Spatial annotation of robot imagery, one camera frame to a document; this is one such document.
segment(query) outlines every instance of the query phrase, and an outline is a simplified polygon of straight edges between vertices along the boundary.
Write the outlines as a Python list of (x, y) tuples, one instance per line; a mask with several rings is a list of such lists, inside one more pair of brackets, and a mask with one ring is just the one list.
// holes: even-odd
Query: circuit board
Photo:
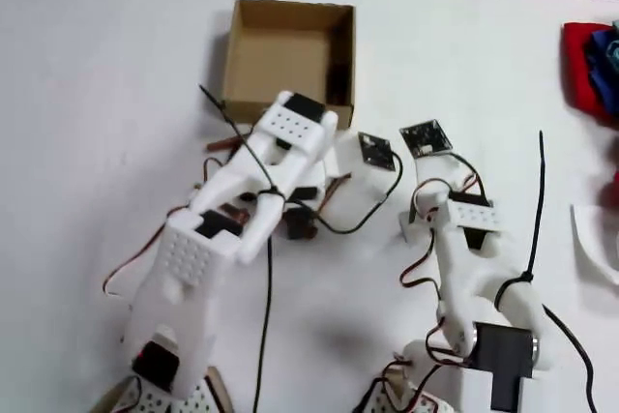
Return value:
[(426, 121), (420, 125), (399, 130), (414, 159), (445, 152), (453, 148), (438, 121)]
[(371, 134), (359, 133), (359, 145), (365, 163), (389, 171), (396, 171), (389, 140)]

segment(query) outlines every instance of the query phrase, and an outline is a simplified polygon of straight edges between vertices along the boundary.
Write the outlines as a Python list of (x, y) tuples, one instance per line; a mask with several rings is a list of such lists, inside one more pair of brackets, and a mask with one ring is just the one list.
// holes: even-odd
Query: blue fabric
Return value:
[(619, 40), (612, 41), (606, 48), (606, 60), (619, 76)]
[(619, 75), (608, 59), (607, 51), (611, 48), (614, 54), (618, 46), (619, 36), (614, 30), (597, 31), (591, 35), (586, 50), (589, 79), (598, 91), (604, 109), (611, 115), (619, 115)]

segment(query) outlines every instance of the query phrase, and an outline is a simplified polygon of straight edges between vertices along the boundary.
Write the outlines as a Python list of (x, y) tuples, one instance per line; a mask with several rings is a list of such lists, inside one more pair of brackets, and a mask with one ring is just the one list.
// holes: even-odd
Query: red fabric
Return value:
[(591, 34), (612, 29), (598, 23), (566, 23), (563, 26), (563, 46), (567, 57), (567, 73), (572, 88), (572, 104), (596, 118), (611, 119), (589, 82), (589, 68), (584, 46)]

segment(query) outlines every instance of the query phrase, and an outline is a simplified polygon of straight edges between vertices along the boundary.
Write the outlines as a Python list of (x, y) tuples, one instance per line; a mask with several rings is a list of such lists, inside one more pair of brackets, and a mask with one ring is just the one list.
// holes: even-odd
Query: open cardboard box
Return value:
[(354, 74), (354, 7), (236, 2), (222, 99), (238, 123), (255, 123), (288, 90), (326, 104), (338, 114), (338, 128), (349, 128)]

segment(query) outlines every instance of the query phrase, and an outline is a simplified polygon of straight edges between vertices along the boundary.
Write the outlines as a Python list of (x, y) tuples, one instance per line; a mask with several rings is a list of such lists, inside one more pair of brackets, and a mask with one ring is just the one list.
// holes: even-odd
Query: white tabletop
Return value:
[[(219, 91), (235, 0), (0, 0), (0, 409), (85, 411), (126, 372), (127, 305), (101, 282), (200, 181), (203, 144), (230, 134), (197, 83)], [(535, 284), (596, 367), (600, 411), (616, 405), (619, 292), (575, 252), (571, 203), (612, 177), (614, 131), (570, 109), (561, 24), (609, 22), (612, 0), (298, 0), (357, 6), (353, 126), (392, 140), (402, 183), (361, 232), (275, 240), (261, 411), (349, 411), (371, 378), (433, 323), (431, 288), (398, 274), (419, 253), (397, 213), (414, 186), (398, 128), (437, 118), (483, 173), (528, 257), (544, 129), (545, 212)], [(387, 189), (357, 177), (325, 213), (351, 224)], [(354, 211), (342, 208), (354, 197)], [(114, 282), (131, 296), (151, 252)], [(430, 263), (421, 274), (436, 276)], [(222, 298), (214, 364), (251, 409), (264, 313), (264, 254)], [(584, 368), (559, 336), (562, 411), (586, 411)]]

